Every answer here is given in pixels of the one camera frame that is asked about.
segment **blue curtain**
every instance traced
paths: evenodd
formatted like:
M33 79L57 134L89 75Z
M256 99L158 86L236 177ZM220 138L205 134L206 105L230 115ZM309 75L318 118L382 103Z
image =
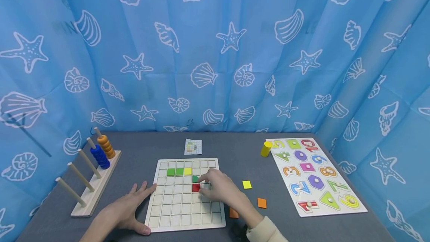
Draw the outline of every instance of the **blue curtain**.
M429 0L2 0L0 241L92 134L314 132L430 239Z

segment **gray table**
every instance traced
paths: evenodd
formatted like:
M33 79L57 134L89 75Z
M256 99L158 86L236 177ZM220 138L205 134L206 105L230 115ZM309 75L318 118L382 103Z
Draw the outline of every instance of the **gray table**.
M218 157L220 169L237 185L241 185L243 180L251 180L252 189L246 190L246 195L254 205L257 203L257 197L266 198L267 210L259 209L259 211L270 217L290 242L394 241L343 173L342 176L363 201L369 210L368 213L305 218L298 216L272 156L261 157L260 149L266 138L313 137L318 140L313 134L209 132L106 132L105 134L114 149L122 151L122 156L100 198L94 216L109 203L126 194L133 183L139 184L144 180L152 182L158 159ZM203 140L203 154L184 156L186 138ZM327 150L324 148L323 150L335 163ZM84 151L89 154L88 145L85 146ZM74 164L87 179L90 179L93 173L81 157L77 157ZM79 194L85 188L71 170L65 172L63 179ZM75 204L76 201L63 188L56 186L17 242L79 241L94 216L71 218L70 212ZM145 200L138 208L137 218L141 222L145 220L147 207L148 200ZM128 230L116 230L106 241L110 239L118 242L237 241L232 238L229 230L238 220L228 217L227 206L224 206L224 211L226 228L153 233L148 237L139 236Z

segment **yellow tile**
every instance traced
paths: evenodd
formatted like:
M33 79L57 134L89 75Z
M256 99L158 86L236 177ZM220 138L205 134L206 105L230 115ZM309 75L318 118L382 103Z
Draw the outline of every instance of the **yellow tile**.
M243 181L242 183L244 189L252 189L251 182L249 180Z
M185 176L191 176L192 174L192 169L191 168L184 168L184 175Z

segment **green square tile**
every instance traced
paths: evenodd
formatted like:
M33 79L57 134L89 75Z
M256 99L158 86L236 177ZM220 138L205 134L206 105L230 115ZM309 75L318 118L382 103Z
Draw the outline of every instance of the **green square tile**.
M176 169L176 176L182 176L184 174L183 168L177 168Z
M175 169L174 168L167 169L167 175L168 176L174 176L175 175Z

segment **wooden grid board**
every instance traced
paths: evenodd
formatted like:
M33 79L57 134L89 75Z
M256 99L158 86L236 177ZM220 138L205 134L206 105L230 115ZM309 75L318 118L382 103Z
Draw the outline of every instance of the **wooden grid board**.
M266 141L300 217L367 212L313 138Z
M225 227L224 203L211 202L196 183L209 168L219 169L218 158L161 159L155 171L155 192L149 199L145 224L152 233Z

